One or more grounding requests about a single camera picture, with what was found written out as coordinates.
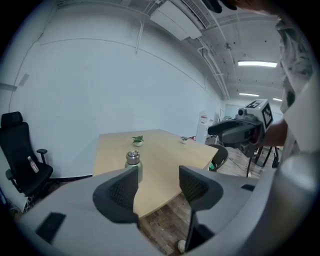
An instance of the wooden floor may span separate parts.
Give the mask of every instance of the wooden floor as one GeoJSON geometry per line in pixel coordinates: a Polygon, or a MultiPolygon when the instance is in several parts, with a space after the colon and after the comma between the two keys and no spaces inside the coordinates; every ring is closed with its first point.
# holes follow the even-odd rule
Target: wooden floor
{"type": "MultiPolygon", "coordinates": [[[[229,158],[217,172],[245,177],[249,159],[238,149],[228,147],[227,150],[229,158]]],[[[264,161],[267,153],[267,151],[264,151],[259,160],[264,161]]],[[[273,154],[271,154],[264,168],[252,162],[250,165],[251,177],[258,179],[262,172],[271,170],[273,159],[273,154]]],[[[66,183],[55,184],[50,192],[66,183]]],[[[146,239],[164,255],[175,256],[180,254],[177,248],[178,241],[187,239],[190,217],[191,208],[181,193],[156,212],[140,219],[139,229],[146,239]]]]}

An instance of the wooden table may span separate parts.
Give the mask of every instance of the wooden table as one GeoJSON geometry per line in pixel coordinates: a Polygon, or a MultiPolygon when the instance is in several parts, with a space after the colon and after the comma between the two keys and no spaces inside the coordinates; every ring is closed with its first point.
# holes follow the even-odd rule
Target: wooden table
{"type": "Polygon", "coordinates": [[[133,204],[133,211],[140,218],[153,213],[181,192],[179,166],[208,170],[218,151],[193,140],[182,144],[179,136],[164,130],[101,134],[93,175],[123,169],[126,154],[132,150],[140,151],[143,165],[143,179],[133,204]],[[141,147],[136,147],[132,144],[132,137],[139,135],[143,135],[144,142],[141,147]]]}

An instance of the white shirt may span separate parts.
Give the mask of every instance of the white shirt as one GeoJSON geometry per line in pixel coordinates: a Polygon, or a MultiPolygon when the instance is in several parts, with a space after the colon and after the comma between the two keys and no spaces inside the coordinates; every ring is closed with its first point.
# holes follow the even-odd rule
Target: white shirt
{"type": "MultiPolygon", "coordinates": [[[[281,36],[280,57],[285,72],[281,111],[285,113],[294,103],[313,73],[309,54],[304,46],[304,38],[294,28],[287,26],[282,20],[276,25],[281,36]]],[[[281,161],[300,152],[299,146],[290,128],[288,128],[281,161]]]]}

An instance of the door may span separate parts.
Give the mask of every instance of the door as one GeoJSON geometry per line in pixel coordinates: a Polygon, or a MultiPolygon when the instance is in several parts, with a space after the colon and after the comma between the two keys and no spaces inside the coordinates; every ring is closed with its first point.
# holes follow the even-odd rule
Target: door
{"type": "Polygon", "coordinates": [[[224,117],[225,117],[225,111],[223,111],[223,110],[220,108],[219,122],[221,122],[222,119],[224,119],[224,117]]]}

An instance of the chair backrest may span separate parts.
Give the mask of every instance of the chair backrest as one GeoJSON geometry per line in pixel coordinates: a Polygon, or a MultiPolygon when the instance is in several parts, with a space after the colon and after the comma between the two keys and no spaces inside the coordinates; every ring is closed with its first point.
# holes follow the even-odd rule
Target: chair backrest
{"type": "Polygon", "coordinates": [[[214,171],[216,171],[227,161],[229,153],[228,153],[228,150],[222,145],[210,144],[208,146],[218,149],[218,152],[214,155],[212,159],[212,161],[215,162],[217,165],[214,168],[214,171]]]}
{"type": "Polygon", "coordinates": [[[37,163],[31,147],[29,126],[23,122],[20,112],[3,114],[1,117],[0,146],[15,180],[33,175],[28,157],[37,163]]]}

